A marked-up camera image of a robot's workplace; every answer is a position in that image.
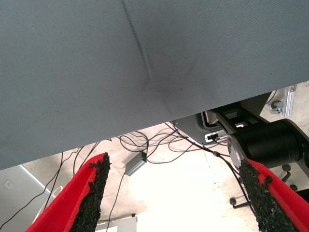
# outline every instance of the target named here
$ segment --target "gray fabric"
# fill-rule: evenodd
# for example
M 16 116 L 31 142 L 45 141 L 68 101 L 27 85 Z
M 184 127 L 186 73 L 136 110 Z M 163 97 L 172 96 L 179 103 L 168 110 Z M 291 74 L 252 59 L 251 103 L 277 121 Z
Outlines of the gray fabric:
M 3 0 L 0 169 L 305 81 L 309 2 Z

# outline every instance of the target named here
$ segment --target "black cable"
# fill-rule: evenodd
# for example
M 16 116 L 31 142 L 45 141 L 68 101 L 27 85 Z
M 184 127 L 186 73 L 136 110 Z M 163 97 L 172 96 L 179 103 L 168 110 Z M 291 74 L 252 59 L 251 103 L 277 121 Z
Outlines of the black cable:
M 267 105 L 268 103 L 271 102 L 271 100 L 273 100 L 273 98 L 275 97 L 277 91 L 278 91 L 278 90 L 276 90 L 276 91 L 274 92 L 274 95 L 272 95 L 272 97 L 265 103 L 265 105 Z
M 221 146 L 227 146 L 226 144 L 222 144 L 222 143 L 220 143 L 220 142 L 218 142 L 218 141 L 216 141 L 215 139 L 213 140 L 216 144 L 218 144 L 218 145 L 221 145 Z
M 159 145 L 162 145 L 162 144 L 161 144 L 162 141 L 165 140 L 165 139 L 167 139 L 168 137 L 172 136 L 173 133 L 174 133 L 174 132 L 172 132 L 172 133 L 160 133 L 160 134 L 156 134 L 155 136 L 153 136 L 153 137 L 150 138 L 150 139 L 148 139 L 148 137 L 145 135 L 145 137 L 143 136 L 143 138 L 146 139 L 146 142 L 145 142 L 144 144 L 142 144 L 142 145 L 137 145 L 131 138 L 129 138 L 129 137 L 126 136 L 126 135 L 119 136 L 118 139 L 119 139 L 119 141 L 120 141 L 121 146 L 122 146 L 124 149 L 126 149 L 126 150 L 128 150 L 128 151 L 130 151 L 130 152 L 141 152 L 141 151 L 147 150 L 147 148 L 150 147 L 150 146 L 155 146 L 156 148 L 155 148 L 155 149 L 152 151 L 152 153 L 151 153 L 151 154 L 153 154 L 153 152 L 156 151 L 157 147 L 158 147 Z M 163 134 L 166 134 L 166 136 L 162 137 L 162 138 L 160 139 L 160 141 L 159 141 L 158 144 L 156 144 L 156 145 L 149 145 L 149 141 L 151 141 L 151 140 L 154 139 L 155 137 L 160 136 L 160 135 L 163 135 Z M 130 143 L 124 141 L 124 140 L 122 139 L 122 137 L 128 138 L 133 144 L 130 144 Z M 137 146 L 137 147 L 144 147 L 144 146 L 146 145 L 146 147 L 145 147 L 144 149 L 140 149 L 140 150 L 132 150 L 132 149 L 127 148 L 127 147 L 123 144 L 123 142 L 126 143 L 126 144 L 129 144 L 129 145 Z
M 86 158 L 84 159 L 84 161 L 82 162 L 82 164 L 79 166 L 78 170 L 81 169 L 81 167 L 84 165 L 84 163 L 86 162 L 86 160 L 88 159 L 88 157 L 91 155 L 91 153 L 94 151 L 94 149 L 96 149 L 96 147 L 97 147 L 100 143 L 101 143 L 101 141 L 96 142 L 96 143 L 93 145 L 92 149 L 90 150 L 90 152 L 88 153 L 88 155 L 86 156 Z
M 183 152 L 183 151 L 179 151 L 179 150 L 176 151 L 174 148 L 170 147 L 170 144 L 173 143 L 175 139 L 177 139 L 177 138 L 173 138 L 173 139 L 170 140 L 170 142 L 168 143 L 168 148 L 169 148 L 169 150 L 170 150 L 170 151 L 173 151 L 173 152 L 179 152 L 179 153 L 180 153 L 180 152 Z M 187 150 L 186 152 L 199 151 L 199 150 L 200 150 L 200 148 L 198 148 L 198 149 L 192 149 L 192 150 Z
M 110 226 L 112 211 L 114 210 L 114 207 L 116 205 L 118 194 L 119 194 L 120 187 L 121 187 L 121 183 L 122 183 L 122 180 L 123 180 L 124 176 L 125 176 L 125 173 L 122 175 L 120 183 L 119 183 L 119 187 L 118 187 L 118 191 L 117 191 L 117 194 L 116 194 L 115 202 L 114 202 L 114 205 L 112 206 L 112 209 L 111 209 L 111 212 L 110 212 L 110 215 L 109 215 L 109 218 L 108 218 L 108 224 L 107 224 L 106 232 L 107 232 L 107 230 L 108 230 L 108 228 Z
M 243 186 L 241 185 L 241 182 L 239 181 L 239 179 L 237 178 L 236 174 L 234 173 L 233 166 L 232 166 L 226 159 L 224 159 L 223 157 L 221 157 L 221 156 L 218 156 L 218 157 L 219 157 L 220 159 L 222 159 L 222 160 L 227 164 L 227 166 L 230 168 L 230 170 L 232 171 L 232 173 L 233 173 L 235 179 L 237 180 L 238 185 L 239 185 L 239 187 L 240 187 L 240 189 L 241 189 L 241 191 L 242 191 L 242 193 L 243 193 L 243 195 L 244 195 L 244 197 L 245 197 L 245 199 L 246 199 L 246 201 L 247 201 L 247 203 L 248 203 L 248 205 L 249 205 L 249 207 L 250 207 L 252 213 L 255 215 L 255 211 L 254 211 L 254 209 L 253 209 L 253 207 L 252 207 L 252 205 L 251 205 L 251 202 L 250 202 L 249 198 L 247 197 L 247 194 L 246 194 L 246 192 L 245 192 Z
M 52 189 L 50 190 L 50 193 L 49 193 L 49 195 L 48 195 L 48 198 L 47 198 L 47 201 L 46 201 L 46 204 L 45 204 L 45 206 L 44 206 L 44 209 L 43 209 L 43 210 L 45 210 L 45 209 L 46 209 L 46 207 L 47 207 L 47 205 L 48 205 L 48 202 L 49 202 L 49 199 L 50 199 L 51 195 L 53 194 L 54 187 L 55 187 L 55 184 L 56 184 L 57 178 L 58 178 L 59 173 L 60 173 L 60 169 L 61 169 L 61 167 L 62 167 L 62 165 L 63 165 L 62 160 L 63 160 L 63 152 L 61 152 L 61 162 L 60 162 L 60 167 L 59 167 L 59 170 L 58 170 L 57 175 L 56 175 L 56 179 L 55 179 L 55 181 L 54 181 L 54 184 L 53 184 Z
M 149 155 L 147 155 L 147 158 L 150 157 L 150 156 L 158 149 L 158 147 L 159 147 L 159 145 L 161 144 L 162 141 L 163 141 L 163 140 L 161 140 L 160 142 L 158 142 L 158 144 L 157 144 L 157 146 L 155 147 L 155 149 L 152 150 L 152 152 L 151 152 Z
M 179 138 L 179 140 L 177 140 L 177 141 L 183 140 L 183 138 L 182 138 L 181 136 L 177 136 L 177 135 L 174 135 L 174 134 L 171 135 L 171 136 L 173 136 L 173 137 L 175 137 L 175 138 Z M 132 141 L 131 138 L 129 138 L 129 140 L 131 140 L 134 144 L 131 144 L 131 143 L 129 143 L 128 141 L 123 140 L 122 138 L 121 138 L 121 140 L 122 140 L 122 142 L 124 142 L 124 143 L 126 143 L 126 144 L 128 144 L 128 145 L 131 145 L 131 146 L 145 147 L 145 145 L 137 145 L 134 141 Z M 170 143 L 170 141 L 167 141 L 166 143 L 162 143 L 162 144 L 160 144 L 160 145 L 164 145 L 164 144 L 168 144 L 168 143 Z M 157 146 L 157 144 L 149 144 L 149 147 L 152 147 L 152 146 Z
M 178 159 L 179 157 L 181 157 L 184 153 L 186 153 L 191 147 L 193 146 L 193 144 L 191 144 L 184 152 L 182 152 L 179 156 L 177 156 L 176 158 L 170 160 L 170 161 L 165 161 L 165 162 L 152 162 L 149 159 L 147 159 L 148 162 L 153 163 L 153 164 L 163 164 L 163 163 L 172 163 L 173 161 L 175 161 L 176 159 Z
M 63 156 L 61 155 L 61 163 L 60 163 L 61 165 L 60 165 L 58 171 L 55 173 L 54 177 L 45 185 L 44 190 L 43 190 L 41 193 L 39 193 L 38 195 L 34 196 L 25 206 L 23 206 L 22 208 L 20 208 L 13 216 L 11 216 L 6 222 L 4 222 L 4 223 L 0 226 L 0 230 L 3 228 L 3 226 L 4 226 L 6 223 L 8 223 L 9 221 L 11 221 L 20 211 L 22 211 L 24 208 L 26 208 L 34 199 L 36 199 L 37 197 L 39 197 L 39 196 L 41 196 L 41 195 L 43 195 L 43 194 L 45 193 L 45 191 L 46 191 L 46 189 L 47 189 L 47 186 L 53 181 L 53 179 L 56 177 L 56 175 L 60 172 L 60 169 L 61 169 L 61 166 L 63 165 L 63 163 L 64 163 L 65 161 L 68 160 L 68 159 L 65 159 L 64 161 L 62 161 L 62 159 L 63 159 Z
M 82 146 L 82 148 L 79 150 L 79 152 L 76 154 L 75 156 L 75 159 L 74 159 L 74 163 L 73 163 L 73 176 L 75 176 L 75 163 L 76 163 L 76 160 L 77 160 L 77 157 L 79 155 L 79 153 L 81 153 L 82 149 L 84 148 L 85 146 Z

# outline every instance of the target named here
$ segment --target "tiled floor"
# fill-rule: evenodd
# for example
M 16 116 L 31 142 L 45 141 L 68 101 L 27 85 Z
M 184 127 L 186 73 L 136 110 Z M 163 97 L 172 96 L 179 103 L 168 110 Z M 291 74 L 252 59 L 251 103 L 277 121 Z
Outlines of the tiled floor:
M 309 134 L 309 86 L 299 84 L 295 94 L 293 120 L 307 135 Z M 274 100 L 280 99 L 283 91 L 276 94 Z M 266 105 L 261 115 L 269 121 L 282 118 L 269 112 Z M 164 124 L 142 130 L 151 136 L 165 128 Z M 177 142 L 173 147 L 186 149 L 187 142 Z M 88 145 L 77 159 L 79 167 L 92 145 Z M 227 154 L 226 147 L 214 148 Z M 124 150 L 118 139 L 106 140 L 94 150 L 93 155 L 108 152 L 112 168 L 105 188 L 101 205 L 101 218 L 106 219 L 113 204 L 125 164 L 134 156 Z M 160 146 L 151 160 L 170 160 L 179 155 L 168 150 L 166 145 Z M 59 175 L 56 186 L 65 186 L 72 178 L 72 166 L 75 154 L 68 160 Z M 60 154 L 24 164 L 43 184 L 55 174 L 60 162 Z M 292 177 L 288 184 L 293 183 L 304 188 L 306 182 L 299 181 L 296 167 L 292 167 Z M 280 168 L 274 169 L 283 175 Z M 131 177 L 125 176 L 120 195 L 112 217 L 132 213 L 138 215 L 138 231 L 258 231 L 255 217 L 249 208 L 234 210 L 229 204 L 230 197 L 239 197 L 244 202 L 239 186 L 226 165 L 210 153 L 195 151 L 184 154 L 169 164 L 147 163 Z

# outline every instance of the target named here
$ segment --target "wire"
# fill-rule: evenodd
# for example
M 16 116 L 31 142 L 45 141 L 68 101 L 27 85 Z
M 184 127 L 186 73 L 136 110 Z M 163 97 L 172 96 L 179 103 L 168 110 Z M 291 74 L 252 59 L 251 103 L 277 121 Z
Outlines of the wire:
M 62 161 L 62 159 L 63 159 L 63 153 L 61 154 L 61 163 L 60 163 L 60 167 L 59 167 L 58 171 L 55 173 L 54 177 L 45 185 L 44 190 L 43 190 L 40 194 L 34 196 L 25 206 L 23 206 L 22 208 L 20 208 L 13 216 L 11 216 L 6 222 L 4 222 L 4 223 L 0 226 L 0 230 L 3 228 L 3 226 L 4 226 L 6 223 L 8 223 L 9 221 L 11 221 L 20 211 L 22 211 L 24 208 L 26 208 L 34 199 L 36 199 L 37 197 L 39 197 L 39 196 L 41 196 L 41 195 L 43 195 L 43 194 L 45 193 L 45 191 L 46 191 L 46 189 L 47 189 L 47 186 L 53 181 L 53 179 L 56 177 L 56 175 L 60 172 L 60 169 L 61 169 L 63 163 L 64 163 L 66 160 L 68 160 L 68 159 L 66 159 L 66 160 Z
M 60 192 L 61 192 L 61 191 L 63 190 L 63 187 L 62 187 L 62 186 L 59 186 L 58 188 L 56 188 L 55 191 L 53 191 L 52 195 L 54 195 L 55 192 L 57 192 L 58 189 L 60 189 Z M 41 211 L 43 210 L 43 207 L 44 207 L 44 205 L 45 205 L 46 202 L 47 202 L 47 201 L 45 201 L 45 202 L 43 203 L 43 205 L 40 207 L 40 209 L 39 209 L 37 215 L 35 216 L 35 218 L 34 218 L 34 220 L 33 220 L 33 222 L 35 222 L 35 220 L 39 217 L 39 215 L 40 215 Z
M 50 190 L 50 193 L 49 193 L 49 195 L 48 195 L 48 198 L 47 198 L 46 204 L 45 204 L 45 206 L 44 206 L 44 210 L 46 209 L 47 204 L 48 204 L 48 202 L 49 202 L 49 199 L 50 199 L 50 197 L 51 197 L 51 195 L 52 195 L 52 193 L 53 193 L 53 191 L 54 191 L 54 187 L 55 187 L 55 184 L 56 184 L 57 178 L 58 178 L 58 176 L 59 176 L 60 169 L 61 169 L 61 167 L 62 167 L 62 165 L 63 165 L 63 162 L 62 162 L 62 161 L 63 161 L 63 152 L 61 152 L 61 162 L 60 162 L 60 167 L 59 167 L 59 170 L 58 170 L 58 172 L 57 172 L 56 179 L 55 179 L 55 181 L 54 181 L 53 187 L 52 187 L 52 189 Z
M 218 145 L 221 145 L 221 146 L 227 146 L 226 144 L 222 144 L 222 143 L 220 143 L 220 142 L 218 142 L 218 141 L 216 141 L 215 139 L 213 140 L 216 144 L 218 144 Z
M 77 157 L 78 157 L 79 153 L 81 153 L 81 151 L 82 151 L 82 149 L 83 149 L 84 147 L 85 147 L 85 146 L 82 146 L 82 148 L 78 151 L 78 153 L 77 153 L 76 156 L 75 156 L 74 163 L 73 163 L 73 176 L 75 176 L 75 163 L 76 163 Z
M 271 100 L 273 100 L 273 98 L 274 98 L 274 96 L 276 95 L 277 91 L 278 91 L 278 90 L 276 90 L 276 91 L 274 92 L 274 94 L 272 95 L 272 97 L 265 103 L 265 105 L 267 105 L 268 103 L 271 102 Z
M 120 183 L 119 183 L 119 187 L 118 187 L 118 191 L 117 191 L 117 194 L 116 194 L 116 198 L 115 198 L 115 202 L 114 202 L 114 205 L 112 206 L 112 209 L 110 211 L 110 215 L 109 215 L 109 218 L 108 218 L 108 224 L 107 224 L 107 228 L 106 228 L 106 231 L 108 230 L 109 226 L 110 226 L 110 222 L 111 222 L 111 216 L 112 216 L 112 211 L 114 210 L 114 207 L 116 205 L 116 202 L 117 202 L 117 198 L 118 198 L 118 194 L 119 194 L 119 191 L 120 191 L 120 187 L 121 187 L 121 183 L 122 183 L 122 180 L 125 176 L 125 173 L 123 173 L 122 177 L 121 177 L 121 180 L 120 180 Z
M 247 197 L 247 194 L 246 194 L 243 186 L 241 185 L 241 182 L 239 181 L 239 179 L 237 178 L 236 174 L 234 173 L 235 170 L 233 169 L 233 166 L 226 159 L 224 159 L 223 157 L 219 156 L 219 158 L 222 159 L 227 164 L 227 166 L 230 168 L 230 170 L 232 171 L 232 173 L 233 173 L 235 179 L 237 180 L 237 183 L 238 183 L 238 185 L 239 185 L 239 187 L 240 187 L 240 189 L 241 189 L 241 191 L 242 191 L 242 193 L 243 193 L 243 195 L 244 195 L 244 197 L 245 197 L 245 199 L 246 199 L 246 201 L 247 201 L 247 203 L 248 203 L 252 213 L 255 215 L 255 211 L 254 211 L 254 209 L 253 209 L 253 207 L 251 205 L 251 202 L 249 201 L 249 198 Z
M 88 159 L 88 157 L 91 155 L 91 153 L 94 151 L 94 149 L 95 149 L 100 143 L 101 143 L 101 141 L 96 142 L 96 143 L 93 145 L 92 149 L 90 150 L 90 152 L 88 153 L 88 155 L 86 156 L 86 158 L 84 159 L 84 161 L 82 162 L 82 164 L 80 165 L 80 167 L 78 168 L 78 170 L 81 169 L 81 167 L 84 165 L 84 163 L 86 162 L 86 160 Z
M 191 147 L 193 146 L 193 144 L 191 144 L 185 151 L 183 151 L 179 156 L 177 156 L 176 158 L 170 160 L 170 161 L 165 161 L 165 162 L 152 162 L 150 160 L 147 159 L 148 162 L 152 163 L 152 164 L 163 164 L 163 163 L 172 163 L 173 161 L 175 161 L 176 159 L 178 159 L 179 157 L 181 157 L 184 153 L 186 153 Z

